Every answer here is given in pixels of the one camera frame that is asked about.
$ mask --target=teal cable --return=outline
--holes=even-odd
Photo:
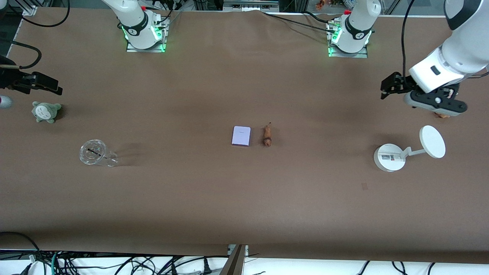
[[[56,260],[56,256],[58,255],[60,251],[56,252],[54,255],[53,255],[53,259],[51,260],[51,275],[55,275],[54,274],[54,261]]]

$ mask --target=clear glass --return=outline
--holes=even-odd
[[[80,148],[80,160],[87,165],[114,167],[119,163],[116,153],[107,148],[99,139],[91,139]]]

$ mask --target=brown table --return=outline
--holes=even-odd
[[[15,105],[1,111],[1,230],[52,250],[224,254],[247,243],[263,257],[489,262],[488,80],[461,85],[469,110],[450,119],[380,100],[382,79],[401,70],[401,22],[378,19],[368,59],[329,58],[324,32],[258,11],[184,12],[163,54],[126,53],[110,10],[23,23],[17,41],[43,52],[34,69],[65,90],[2,91]],[[409,68],[449,35],[444,19],[409,19]],[[64,112],[36,123],[32,101]],[[235,125],[252,127],[250,147],[230,145]],[[443,159],[375,166],[384,143],[421,148],[424,125],[442,133]],[[82,164],[91,138],[122,165]]]

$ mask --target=small white notebook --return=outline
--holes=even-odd
[[[249,146],[251,128],[244,126],[234,126],[233,140],[231,144],[239,146]]]

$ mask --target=green plush toy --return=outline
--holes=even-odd
[[[36,117],[36,122],[41,122],[43,120],[48,123],[54,123],[54,118],[58,114],[58,110],[61,109],[61,104],[49,104],[40,103],[37,101],[32,102],[32,114]]]

